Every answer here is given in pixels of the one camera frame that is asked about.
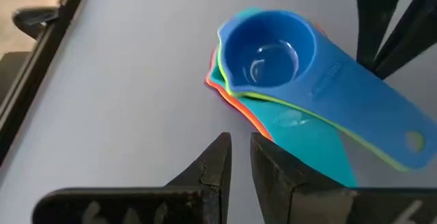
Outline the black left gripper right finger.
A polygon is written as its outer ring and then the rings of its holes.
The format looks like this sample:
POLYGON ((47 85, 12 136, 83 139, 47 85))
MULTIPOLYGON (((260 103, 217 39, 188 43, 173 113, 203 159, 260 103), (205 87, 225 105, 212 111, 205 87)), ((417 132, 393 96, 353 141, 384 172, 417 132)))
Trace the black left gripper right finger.
POLYGON ((258 132, 251 167, 265 223, 435 223, 434 188, 350 188, 308 166, 258 132))

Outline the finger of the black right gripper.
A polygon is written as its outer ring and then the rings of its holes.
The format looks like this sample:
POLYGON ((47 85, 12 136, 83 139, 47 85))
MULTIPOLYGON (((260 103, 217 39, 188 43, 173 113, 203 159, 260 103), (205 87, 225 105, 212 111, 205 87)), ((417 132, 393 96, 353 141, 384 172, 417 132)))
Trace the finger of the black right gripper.
POLYGON ((356 60, 372 69, 376 54, 399 0, 356 0, 358 44, 356 60))
POLYGON ((373 73, 385 79, 436 43, 436 0, 412 0, 378 53, 373 73))

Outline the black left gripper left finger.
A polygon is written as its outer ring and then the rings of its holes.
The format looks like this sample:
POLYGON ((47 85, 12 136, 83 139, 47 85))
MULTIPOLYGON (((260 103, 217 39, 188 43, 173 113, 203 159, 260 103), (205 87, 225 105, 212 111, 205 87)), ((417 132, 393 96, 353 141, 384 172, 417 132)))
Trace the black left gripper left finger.
POLYGON ((226 223, 231 135, 222 132, 164 186, 61 188, 43 196, 33 224, 226 223))

